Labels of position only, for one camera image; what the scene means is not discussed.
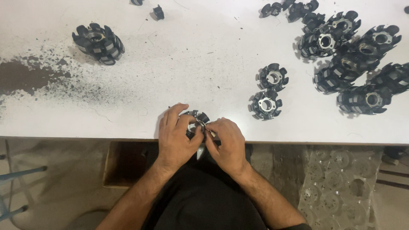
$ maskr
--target metal chair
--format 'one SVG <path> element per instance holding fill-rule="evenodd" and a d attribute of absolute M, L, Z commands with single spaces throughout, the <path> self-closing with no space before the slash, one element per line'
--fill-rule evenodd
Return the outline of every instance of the metal chair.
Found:
<path fill-rule="evenodd" d="M 47 166 L 42 166 L 36 169 L 29 169 L 29 170 L 24 170 L 24 171 L 20 171 L 20 172 L 14 172 L 14 173 L 9 173 L 9 174 L 4 174 L 4 175 L 0 175 L 0 186 L 4 183 L 7 183 L 11 180 L 14 180 L 17 177 L 23 176 L 23 175 L 27 175 L 27 174 L 32 174 L 32 173 L 36 173 L 36 172 L 42 172 L 47 170 Z M 7 208 L 6 204 L 4 203 L 3 197 L 0 194 L 0 221 L 11 218 L 12 216 L 18 214 L 18 213 L 22 213 L 25 212 L 28 209 L 27 205 L 22 206 L 21 208 L 14 210 L 14 211 L 9 211 L 9 209 Z"/>

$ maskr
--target concrete floor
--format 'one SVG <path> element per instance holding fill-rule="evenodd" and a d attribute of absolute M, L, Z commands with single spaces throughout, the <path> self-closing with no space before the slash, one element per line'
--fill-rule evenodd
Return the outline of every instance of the concrete floor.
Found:
<path fill-rule="evenodd" d="M 26 175 L 0 187 L 7 204 L 12 189 L 12 210 L 28 204 L 29 209 L 12 221 L 19 229 L 63 229 L 81 214 L 109 209 L 125 189 L 102 187 L 108 141 L 9 139 L 12 171 L 48 166 L 45 172 Z M 305 145 L 254 145 L 252 165 L 294 205 L 304 178 Z M 0 154 L 5 141 L 0 140 Z M 0 174 L 9 172 L 7 160 L 0 161 Z M 16 229 L 10 221 L 0 229 Z"/>

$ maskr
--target plastic packaging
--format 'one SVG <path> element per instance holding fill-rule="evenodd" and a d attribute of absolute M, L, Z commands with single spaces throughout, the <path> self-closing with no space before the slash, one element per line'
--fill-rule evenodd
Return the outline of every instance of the plastic packaging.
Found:
<path fill-rule="evenodd" d="M 313 230 L 367 230 L 382 148 L 313 146 L 299 209 Z"/>

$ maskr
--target brown stain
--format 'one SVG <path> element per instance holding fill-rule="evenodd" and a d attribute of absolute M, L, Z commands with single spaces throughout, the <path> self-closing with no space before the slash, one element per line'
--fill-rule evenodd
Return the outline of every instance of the brown stain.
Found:
<path fill-rule="evenodd" d="M 39 58 L 30 56 L 23 59 L 38 61 Z M 61 77 L 71 78 L 69 72 L 54 71 L 50 67 L 40 69 L 39 62 L 28 62 L 28 64 L 31 69 L 18 60 L 0 64 L 0 95 L 13 95 L 16 90 L 24 90 L 33 96 L 35 91 L 49 83 L 61 81 Z"/>

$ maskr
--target workbench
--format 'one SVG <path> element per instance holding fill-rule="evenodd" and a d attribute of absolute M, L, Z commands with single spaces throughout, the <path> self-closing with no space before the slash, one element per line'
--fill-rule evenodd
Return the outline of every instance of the workbench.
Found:
<path fill-rule="evenodd" d="M 26 90 L 0 94 L 0 136 L 157 139 L 164 111 L 182 102 L 211 120 L 231 119 L 250 142 L 409 144 L 409 92 L 393 96 L 382 114 L 340 112 L 337 93 L 323 95 L 312 83 L 331 57 L 300 58 L 297 44 L 304 24 L 288 23 L 288 11 L 261 18 L 260 9 L 273 2 L 144 0 L 136 6 L 129 0 L 1 1 L 0 63 L 37 63 L 64 76 L 44 75 L 39 82 L 52 81 L 43 85 L 26 79 Z M 152 8 L 158 4 L 165 19 L 156 21 Z M 339 11 L 358 12 L 362 25 L 357 35 L 378 25 L 399 26 L 402 40 L 381 60 L 382 68 L 409 61 L 406 4 L 319 0 L 315 13 L 328 19 Z M 91 22 L 111 27 L 124 43 L 126 51 L 114 66 L 99 64 L 75 46 L 71 33 Z M 249 105 L 261 91 L 260 69 L 271 63 L 285 67 L 290 79 L 278 93 L 281 114 L 262 121 Z M 0 83 L 15 77 L 9 74 Z M 355 85 L 363 85 L 366 77 Z"/>

